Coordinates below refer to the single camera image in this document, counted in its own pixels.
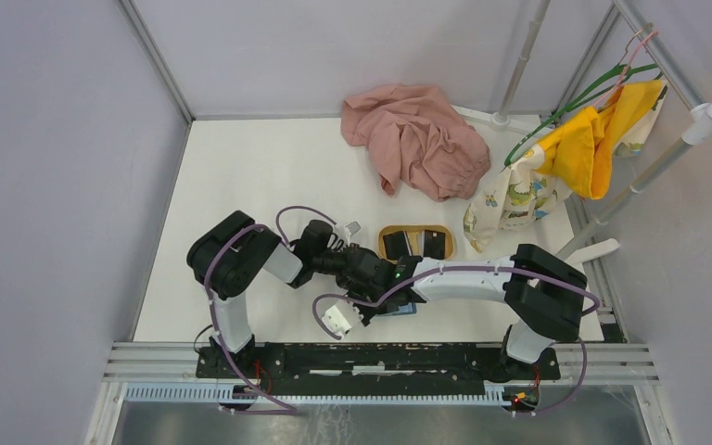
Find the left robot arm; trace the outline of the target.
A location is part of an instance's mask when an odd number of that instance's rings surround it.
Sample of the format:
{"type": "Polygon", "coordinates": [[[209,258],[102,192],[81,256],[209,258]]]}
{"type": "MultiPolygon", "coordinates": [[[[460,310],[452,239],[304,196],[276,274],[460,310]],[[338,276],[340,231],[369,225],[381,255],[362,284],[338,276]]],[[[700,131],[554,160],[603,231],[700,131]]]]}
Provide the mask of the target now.
{"type": "Polygon", "coordinates": [[[220,352],[218,364],[236,378],[247,375],[256,361],[247,290],[259,272],[292,288],[316,274],[332,276],[346,297],[357,300],[364,321],[383,311],[373,303],[404,276],[372,250],[346,243],[329,218],[309,221],[299,238],[288,240],[241,210],[196,240],[185,261],[207,294],[214,330],[210,344],[220,352]]]}

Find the blue card holder wallet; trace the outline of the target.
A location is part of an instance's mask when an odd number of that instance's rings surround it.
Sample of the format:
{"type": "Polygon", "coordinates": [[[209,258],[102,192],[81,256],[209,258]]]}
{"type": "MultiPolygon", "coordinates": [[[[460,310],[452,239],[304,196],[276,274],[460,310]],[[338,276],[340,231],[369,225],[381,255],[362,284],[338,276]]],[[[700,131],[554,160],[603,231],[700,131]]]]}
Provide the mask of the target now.
{"type": "Polygon", "coordinates": [[[413,315],[416,313],[416,304],[413,302],[407,302],[403,304],[386,303],[376,310],[377,316],[404,316],[413,315]]]}

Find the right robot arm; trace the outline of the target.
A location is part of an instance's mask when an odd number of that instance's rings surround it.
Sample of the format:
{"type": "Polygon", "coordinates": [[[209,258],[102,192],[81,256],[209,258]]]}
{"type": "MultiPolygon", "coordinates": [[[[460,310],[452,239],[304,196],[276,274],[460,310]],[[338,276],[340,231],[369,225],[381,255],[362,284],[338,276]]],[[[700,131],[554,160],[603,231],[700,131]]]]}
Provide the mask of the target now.
{"type": "Polygon", "coordinates": [[[503,303],[517,320],[498,364],[505,375],[521,378],[551,345],[579,340],[584,304],[595,300],[586,287],[586,276],[575,267],[536,245],[521,244],[509,256],[483,261],[406,256],[379,266],[363,290],[349,294],[380,310],[405,300],[503,303]]]}

